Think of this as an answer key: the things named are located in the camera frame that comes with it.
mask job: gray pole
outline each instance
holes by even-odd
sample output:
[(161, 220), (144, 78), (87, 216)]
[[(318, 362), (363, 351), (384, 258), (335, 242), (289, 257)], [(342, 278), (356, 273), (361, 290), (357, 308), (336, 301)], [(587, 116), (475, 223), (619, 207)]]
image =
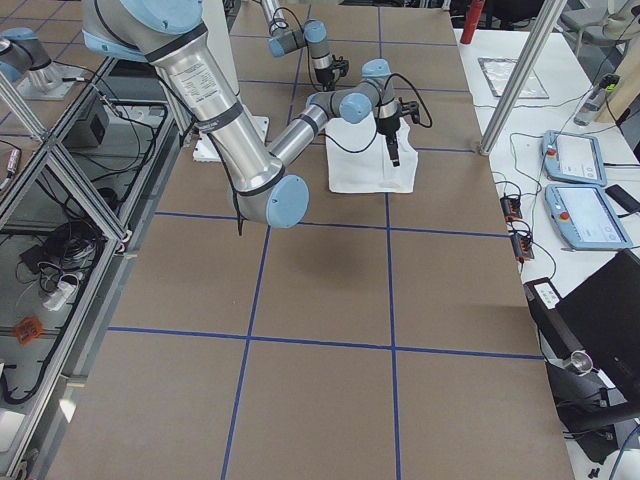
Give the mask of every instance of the gray pole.
[(516, 100), (518, 100), (520, 96), (522, 87), (524, 87), (527, 78), (529, 78), (529, 74), (538, 59), (538, 55), (540, 55), (566, 3), (567, 0), (545, 0), (542, 5), (533, 30), (531, 30), (527, 38), (527, 43), (525, 43), (522, 48), (518, 63), (513, 69), (511, 77), (509, 77), (504, 93), (484, 132), (478, 148), (481, 155), (489, 155), (489, 153), (491, 153), (493, 146), (498, 140), (498, 136), (502, 132), (505, 123), (507, 123), (507, 119), (511, 114)]
[(42, 122), (35, 116), (20, 94), (13, 88), (13, 85), (11, 85), (2, 73), (0, 73), (0, 99), (5, 101), (9, 109), (18, 117), (33, 137), (41, 141), (46, 139), (47, 129), (44, 128)]

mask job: cardboard table surface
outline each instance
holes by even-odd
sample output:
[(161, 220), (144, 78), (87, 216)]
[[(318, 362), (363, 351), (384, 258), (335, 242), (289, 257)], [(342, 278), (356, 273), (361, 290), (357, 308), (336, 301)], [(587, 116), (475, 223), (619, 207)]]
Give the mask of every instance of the cardboard table surface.
[[(343, 86), (382, 56), (420, 89), (415, 193), (329, 193), (319, 139), (303, 223), (238, 237), (221, 167), (183, 152), (48, 478), (571, 479), (448, 15), (291, 8)], [(306, 55), (271, 58), (250, 2), (231, 40), (272, 140)]]

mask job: white towel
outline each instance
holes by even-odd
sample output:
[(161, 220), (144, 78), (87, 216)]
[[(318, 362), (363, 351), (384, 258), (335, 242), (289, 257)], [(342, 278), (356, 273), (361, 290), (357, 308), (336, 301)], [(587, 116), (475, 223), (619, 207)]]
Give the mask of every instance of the white towel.
[[(326, 126), (327, 134), (349, 150), (364, 148), (375, 130), (373, 115), (357, 125), (336, 118)], [(400, 119), (397, 136), (399, 167), (391, 163), (382, 135), (362, 153), (347, 153), (327, 138), (329, 189), (335, 193), (413, 192), (418, 152), (409, 145), (409, 125), (404, 119)]]

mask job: white table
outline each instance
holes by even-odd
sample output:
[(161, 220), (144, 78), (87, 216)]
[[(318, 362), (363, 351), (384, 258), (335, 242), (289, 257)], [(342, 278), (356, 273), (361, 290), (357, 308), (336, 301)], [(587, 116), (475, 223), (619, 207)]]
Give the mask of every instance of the white table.
[[(456, 38), (460, 39), (461, 31), (456, 31)], [(526, 32), (476, 31), (470, 45), (459, 45), (460, 55), (464, 64), (469, 88), (476, 105), (476, 114), (481, 130), (484, 132), (494, 108), (484, 106), (497, 105), (497, 99), (492, 95), (485, 76), (478, 63), (479, 57), (513, 58), (520, 55), (526, 38)], [(566, 100), (576, 98), (586, 93), (591, 82), (582, 70), (571, 49), (561, 34), (550, 36), (534, 71), (549, 93), (547, 100), (519, 100), (517, 105), (560, 105)], [(494, 172), (500, 172), (508, 180), (517, 183), (523, 192), (535, 192), (536, 184), (532, 180), (518, 173), (514, 168), (514, 157), (511, 154), (509, 136), (511, 133), (526, 133), (539, 136), (547, 130), (563, 130), (569, 133), (591, 133), (605, 129), (611, 124), (592, 123), (588, 127), (579, 127), (573, 123), (573, 115), (582, 100), (574, 100), (561, 107), (546, 108), (516, 108), (511, 113), (507, 125), (491, 152), (490, 161)], [(620, 163), (638, 165), (636, 158), (617, 128), (612, 128), (594, 134), (599, 142), (606, 163)], [(515, 150), (518, 157), (518, 167), (534, 178), (538, 178), (541, 169), (541, 139), (514, 137)], [(502, 179), (495, 175), (496, 181)], [(608, 185), (620, 184), (631, 195), (640, 198), (640, 168), (606, 169)], [(543, 173), (540, 178), (543, 186), (551, 182)], [(498, 185), (501, 195), (504, 185)], [(516, 193), (512, 186), (507, 186), (507, 193)], [(613, 201), (617, 213), (624, 211)], [(589, 275), (610, 260), (615, 252), (585, 252), (571, 251), (562, 240), (549, 217), (544, 193), (534, 197), (525, 196), (522, 199), (522, 212), (525, 221), (531, 225), (533, 220), (534, 240), (542, 245), (554, 257), (557, 263), (557, 273), (553, 283), (561, 295), (568, 294), (582, 283)], [(634, 241), (640, 244), (640, 215), (632, 215), (622, 220), (622, 224)], [(539, 248), (533, 247), (535, 260), (525, 262), (522, 270), (522, 281), (526, 282), (540, 277), (550, 276), (553, 272), (553, 262)], [(577, 480), (586, 480), (591, 468), (600, 465), (593, 464), (580, 447), (573, 441), (567, 442), (571, 456), (574, 474)], [(600, 478), (608, 478), (614, 455), (610, 456), (601, 467)], [(637, 480), (640, 471), (640, 452), (626, 452), (616, 480)]]

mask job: blue tape line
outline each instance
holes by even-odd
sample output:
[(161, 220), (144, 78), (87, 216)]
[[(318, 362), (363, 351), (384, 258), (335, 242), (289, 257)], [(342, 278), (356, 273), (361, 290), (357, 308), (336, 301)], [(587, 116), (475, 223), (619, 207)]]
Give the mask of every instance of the blue tape line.
[(378, 56), (382, 58), (382, 16), (380, 13), (380, 7), (378, 8)]
[(316, 222), (300, 222), (300, 225), (308, 227), (333, 227), (333, 228), (354, 228), (363, 230), (386, 230), (387, 227), (376, 227), (375, 225), (350, 225), (347, 223), (316, 223)]
[(24, 6), (24, 4), (27, 3), (27, 1), (28, 0), (23, 0), (23, 2), (20, 5), (14, 8), (13, 12), (11, 12), (7, 18), (13, 17), (13, 14), (16, 13), (18, 10), (20, 10)]
[(391, 350), (387, 345), (376, 345), (374, 343), (355, 343), (355, 342), (335, 342), (331, 340), (308, 340), (303, 338), (280, 338), (253, 336), (251, 340), (257, 342), (269, 343), (288, 343), (294, 345), (313, 345), (318, 347), (341, 347), (341, 348), (358, 348), (364, 350)]
[[(58, 11), (60, 11), (60, 9), (64, 6), (64, 3), (60, 6), (60, 8), (58, 10), (56, 10), (55, 12), (53, 12), (53, 14), (51, 15), (51, 17), (47, 18), (45, 20), (45, 22), (47, 20), (53, 20), (54, 22), (75, 22), (75, 23), (82, 23), (82, 20), (75, 20), (73, 18), (52, 18), (53, 15), (55, 15), (56, 13), (58, 13)], [(29, 18), (29, 17), (11, 17), (11, 20), (28, 20), (28, 21), (42, 21), (41, 18)]]
[(249, 328), (247, 329), (247, 338), (244, 344), (244, 353), (242, 354), (242, 364), (240, 366), (240, 376), (238, 377), (238, 385), (236, 387), (236, 396), (233, 402), (233, 413), (231, 414), (231, 424), (229, 425), (229, 435), (227, 436), (227, 447), (224, 453), (224, 462), (222, 464), (221, 480), (227, 478), (227, 470), (229, 468), (229, 459), (231, 457), (231, 447), (233, 445), (233, 435), (236, 429), (236, 420), (238, 418), (238, 410), (240, 408), (240, 397), (242, 395), (242, 387), (244, 385), (244, 376), (247, 370), (247, 361), (249, 358), (249, 347), (251, 346), (251, 334), (253, 333), (253, 324), (256, 319), (258, 310), (258, 299), (262, 288), (262, 275), (264, 273), (264, 265), (267, 260), (267, 251), (269, 250), (269, 238), (271, 236), (271, 227), (267, 228), (264, 235), (264, 245), (262, 247), (262, 257), (260, 258), (260, 268), (258, 269), (258, 279), (256, 280), (256, 290), (253, 295), (253, 305), (251, 306), (251, 317), (249, 319)]
[(225, 340), (245, 340), (246, 335), (237, 335), (233, 333), (216, 333), (216, 332), (196, 332), (185, 330), (169, 330), (163, 328), (139, 328), (139, 327), (121, 327), (110, 326), (110, 332), (126, 332), (126, 333), (147, 333), (153, 335), (175, 335), (179, 337), (206, 337), (206, 338), (222, 338)]
[(425, 152), (459, 152), (459, 153), (477, 153), (470, 148), (439, 148), (439, 147), (412, 147), (414, 150)]
[(64, 55), (64, 53), (67, 51), (67, 49), (68, 49), (71, 45), (73, 45), (73, 44), (78, 45), (78, 44), (80, 43), (80, 42), (79, 42), (79, 43), (76, 43), (76, 39), (77, 39), (80, 35), (82, 35), (82, 30), (80, 30), (78, 33), (76, 33), (76, 35), (71, 39), (71, 42), (70, 42), (69, 44), (67, 44), (67, 46), (66, 46), (66, 47), (64, 47), (64, 48), (60, 51), (60, 53), (59, 53), (58, 55), (56, 55), (56, 60), (57, 60), (57, 59), (59, 59), (60, 57), (62, 57), (62, 55)]
[(205, 218), (207, 220), (238, 220), (236, 217), (226, 215), (205, 215), (200, 213), (181, 213), (181, 212), (156, 212), (160, 217), (184, 217), (184, 218)]
[(34, 32), (37, 32), (37, 31), (38, 31), (38, 30), (40, 30), (42, 27), (44, 27), (44, 26), (47, 24), (47, 22), (48, 22), (49, 20), (51, 20), (51, 19), (53, 18), (53, 16), (54, 16), (56, 13), (58, 13), (60, 10), (62, 10), (62, 7), (64, 7), (64, 6), (65, 6), (65, 3), (64, 3), (64, 2), (60, 2), (60, 6), (58, 6), (58, 8), (56, 8), (56, 9), (51, 13), (51, 15), (49, 15), (49, 16), (44, 20), (44, 22), (42, 23), (42, 25), (40, 25), (38, 28), (36, 28), (36, 29), (34, 30)]
[[(205, 215), (200, 213), (182, 213), (182, 212), (156, 212), (156, 215), (164, 217), (183, 217), (183, 218), (202, 218), (207, 220), (233, 220), (236, 217), (227, 217), (223, 215)], [(470, 237), (491, 237), (491, 238), (509, 238), (506, 233), (485, 233), (485, 232), (461, 232), (456, 230), (436, 230), (430, 228), (409, 228), (409, 227), (380, 227), (376, 225), (350, 225), (343, 223), (317, 223), (317, 222), (300, 222), (300, 225), (309, 227), (332, 227), (332, 228), (353, 228), (360, 230), (386, 230), (389, 228), (392, 232), (411, 232), (411, 233), (432, 233), (436, 235), (463, 235)]]
[[(149, 335), (173, 335), (178, 337), (205, 337), (218, 338), (222, 340), (242, 340), (250, 339), (252, 342), (265, 343), (286, 343), (294, 345), (315, 345), (320, 347), (336, 347), (336, 348), (356, 348), (366, 350), (392, 350), (391, 345), (376, 345), (373, 343), (357, 343), (357, 342), (337, 342), (330, 340), (312, 340), (306, 338), (284, 338), (284, 337), (268, 337), (268, 336), (251, 336), (239, 335), (233, 333), (218, 332), (201, 332), (193, 330), (169, 330), (162, 328), (145, 328), (145, 327), (125, 327), (114, 325), (107, 328), (110, 332), (122, 333), (140, 333)], [(461, 357), (489, 357), (489, 358), (509, 358), (516, 360), (544, 360), (540, 355), (529, 355), (524, 353), (500, 353), (500, 352), (480, 352), (476, 350), (451, 350), (442, 348), (429, 347), (412, 347), (396, 345), (395, 350), (398, 352), (410, 353), (430, 353), (435, 355), (455, 355)]]
[[(246, 78), (241, 78), (238, 80), (238, 83), (258, 83), (258, 84), (274, 84), (274, 85), (295, 85), (294, 82), (283, 82), (281, 80), (250, 80), (250, 79), (246, 79)], [(313, 84), (312, 83), (308, 83), (308, 82), (298, 82), (299, 86), (302, 87), (311, 87)], [(353, 88), (356, 87), (357, 85), (350, 85), (350, 84), (343, 84), (342, 85), (344, 88)], [(408, 92), (411, 92), (412, 89), (409, 87), (396, 87), (396, 90), (406, 90)], [(416, 88), (416, 90), (418, 90), (419, 92), (432, 92), (432, 93), (470, 93), (470, 90), (461, 90), (461, 89), (456, 89), (456, 88)], [(470, 149), (464, 149), (463, 151), (469, 151), (469, 152), (473, 152), (473, 150)]]
[(394, 232), (435, 233), (437, 235), (463, 235), (468, 237), (509, 238), (506, 233), (458, 232), (455, 230), (431, 230), (428, 228), (391, 227)]
[[(247, 33), (234, 33), (229, 35), (234, 38), (255, 38), (255, 39), (269, 39), (271, 37), (267, 35), (251, 35)], [(381, 41), (381, 40), (350, 40), (348, 38), (329, 38), (329, 43), (332, 42), (348, 42), (348, 43), (370, 43), (373, 45), (376, 44), (385, 44), (385, 45), (417, 45), (417, 46), (426, 46), (426, 47), (458, 47), (455, 43), (438, 43), (438, 42), (392, 42), (392, 41)]]
[(389, 194), (384, 194), (387, 218), (387, 278), (389, 282), (389, 325), (391, 328), (391, 379), (393, 382), (393, 426), (396, 450), (396, 480), (402, 478), (402, 454), (400, 450), (400, 404), (398, 400), (398, 360), (396, 355), (396, 314), (393, 293), (393, 251), (391, 248), (391, 212)]
[(516, 360), (544, 360), (541, 355), (528, 355), (524, 353), (500, 353), (500, 352), (478, 352), (475, 350), (448, 350), (441, 348), (423, 347), (396, 347), (399, 352), (413, 353), (434, 353), (437, 355), (458, 355), (462, 357), (487, 357), (487, 358), (509, 358)]

